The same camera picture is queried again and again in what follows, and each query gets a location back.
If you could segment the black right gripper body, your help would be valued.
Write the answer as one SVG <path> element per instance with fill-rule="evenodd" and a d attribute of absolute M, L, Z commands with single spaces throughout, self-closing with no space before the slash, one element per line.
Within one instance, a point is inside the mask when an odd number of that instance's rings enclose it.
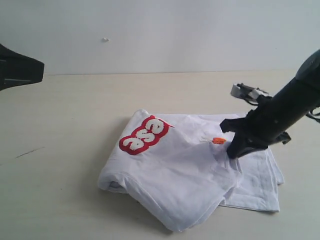
<path fill-rule="evenodd" d="M 292 125 L 292 101 L 287 99 L 260 100 L 257 108 L 245 117 L 250 134 L 262 145 L 287 144 L 292 140 L 287 129 Z"/>

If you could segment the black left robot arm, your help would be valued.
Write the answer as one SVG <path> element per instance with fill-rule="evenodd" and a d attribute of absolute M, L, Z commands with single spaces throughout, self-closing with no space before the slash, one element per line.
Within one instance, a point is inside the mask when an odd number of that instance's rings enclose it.
<path fill-rule="evenodd" d="M 45 64 L 0 45 L 0 90 L 42 82 Z"/>

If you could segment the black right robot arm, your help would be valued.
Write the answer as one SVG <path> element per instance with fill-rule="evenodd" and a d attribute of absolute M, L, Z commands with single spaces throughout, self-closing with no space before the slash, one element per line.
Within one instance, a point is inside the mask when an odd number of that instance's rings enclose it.
<path fill-rule="evenodd" d="M 306 116 L 319 122 L 313 111 L 320 106 L 320 52 L 317 50 L 304 61 L 295 77 L 277 94 L 270 96 L 260 88 L 237 83 L 230 94 L 255 106 L 245 117 L 224 119 L 220 123 L 223 133 L 233 132 L 227 147 L 231 159 L 269 146 L 291 141 L 287 129 Z"/>

